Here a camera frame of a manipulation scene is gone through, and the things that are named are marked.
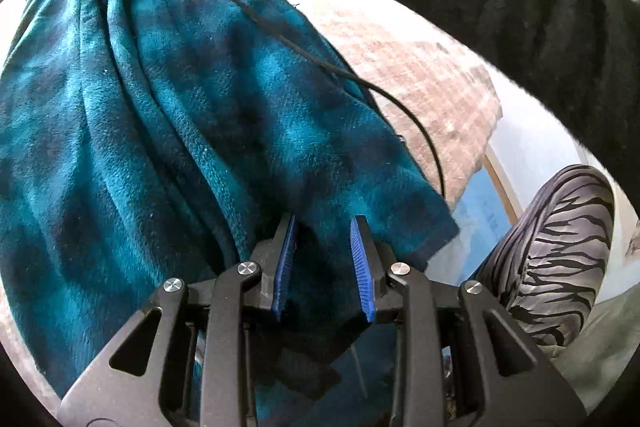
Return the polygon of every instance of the fleece blanket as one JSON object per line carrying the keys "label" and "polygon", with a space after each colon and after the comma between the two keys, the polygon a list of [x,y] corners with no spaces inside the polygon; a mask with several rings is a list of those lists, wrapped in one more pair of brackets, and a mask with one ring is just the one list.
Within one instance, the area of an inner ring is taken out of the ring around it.
{"label": "fleece blanket", "polygon": [[[244,0],[347,68],[284,0]],[[0,76],[0,271],[61,396],[167,277],[215,277],[301,223],[285,326],[360,313],[349,223],[420,270],[457,232],[370,96],[227,0],[27,0]]]}

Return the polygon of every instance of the fuzzy black sleeve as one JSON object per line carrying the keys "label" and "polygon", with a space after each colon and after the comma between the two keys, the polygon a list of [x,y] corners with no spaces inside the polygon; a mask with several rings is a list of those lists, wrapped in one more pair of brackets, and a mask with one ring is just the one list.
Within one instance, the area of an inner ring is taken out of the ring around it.
{"label": "fuzzy black sleeve", "polygon": [[640,210],[637,3],[397,1],[482,55],[539,99],[603,163]]}

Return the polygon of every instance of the metal screw head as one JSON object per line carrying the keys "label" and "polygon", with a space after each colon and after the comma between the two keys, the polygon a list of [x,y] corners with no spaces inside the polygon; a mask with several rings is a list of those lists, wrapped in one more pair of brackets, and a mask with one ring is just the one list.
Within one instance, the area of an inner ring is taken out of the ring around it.
{"label": "metal screw head", "polygon": [[465,282],[465,291],[477,295],[482,291],[482,285],[478,281],[469,280]]}
{"label": "metal screw head", "polygon": [[164,281],[162,288],[164,288],[164,291],[169,293],[177,292],[182,288],[182,281],[176,277],[171,277],[171,279]]}
{"label": "metal screw head", "polygon": [[238,265],[238,273],[240,275],[250,275],[258,269],[258,265],[253,261],[245,261]]}
{"label": "metal screw head", "polygon": [[407,263],[393,263],[391,272],[394,275],[407,275],[411,271],[411,267]]}

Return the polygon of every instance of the black sweater sleeve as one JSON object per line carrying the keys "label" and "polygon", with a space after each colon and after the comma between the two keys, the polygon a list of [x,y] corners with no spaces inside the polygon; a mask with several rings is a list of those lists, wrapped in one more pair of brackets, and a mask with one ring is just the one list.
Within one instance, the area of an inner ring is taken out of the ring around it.
{"label": "black sweater sleeve", "polygon": [[631,0],[397,1],[539,99],[599,159],[640,210],[638,4]]}

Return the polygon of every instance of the black cable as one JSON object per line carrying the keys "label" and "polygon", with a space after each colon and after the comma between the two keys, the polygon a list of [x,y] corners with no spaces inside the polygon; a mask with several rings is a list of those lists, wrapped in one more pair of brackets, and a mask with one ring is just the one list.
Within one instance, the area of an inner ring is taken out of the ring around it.
{"label": "black cable", "polygon": [[325,60],[321,60],[320,58],[314,57],[308,51],[302,49],[295,42],[290,41],[284,35],[282,35],[281,33],[278,33],[276,29],[273,27],[273,25],[271,25],[270,22],[260,17],[255,12],[255,10],[251,8],[248,4],[246,4],[244,1],[242,0],[230,0],[230,1],[236,4],[242,10],[242,12],[244,12],[244,14],[247,17],[249,17],[249,19],[251,19],[258,26],[260,26],[260,28],[262,28],[264,31],[266,31],[268,34],[270,34],[274,38],[278,39],[280,42],[282,42],[282,44],[290,48],[292,51],[296,52],[298,55],[302,55],[307,60],[310,60],[312,63],[316,64],[317,66],[320,66],[321,68],[324,68],[330,73],[339,74],[340,76],[344,76],[345,78],[348,78],[353,82],[356,82],[356,84],[358,84],[359,86],[375,91],[379,95],[384,96],[387,100],[389,100],[397,108],[399,108],[402,112],[404,112],[404,114],[407,115],[411,119],[411,121],[415,123],[417,128],[420,130],[420,133],[422,134],[425,142],[427,142],[427,145],[431,150],[431,154],[433,155],[433,159],[435,160],[436,167],[438,169],[438,178],[440,180],[440,193],[443,198],[446,198],[444,173],[442,171],[442,165],[440,163],[440,158],[438,156],[438,152],[436,151],[436,147],[433,141],[431,140],[429,133],[424,128],[424,126],[420,123],[420,120],[418,120],[418,118],[411,112],[411,110],[409,110],[409,108],[407,108],[404,105],[404,103],[400,102],[400,100],[394,97],[391,93],[386,92],[381,87],[378,87],[375,84],[372,84],[371,82],[367,82],[366,80],[360,78],[357,74],[351,73],[350,71],[343,70],[342,68],[339,68],[338,66],[334,66],[333,64]]}

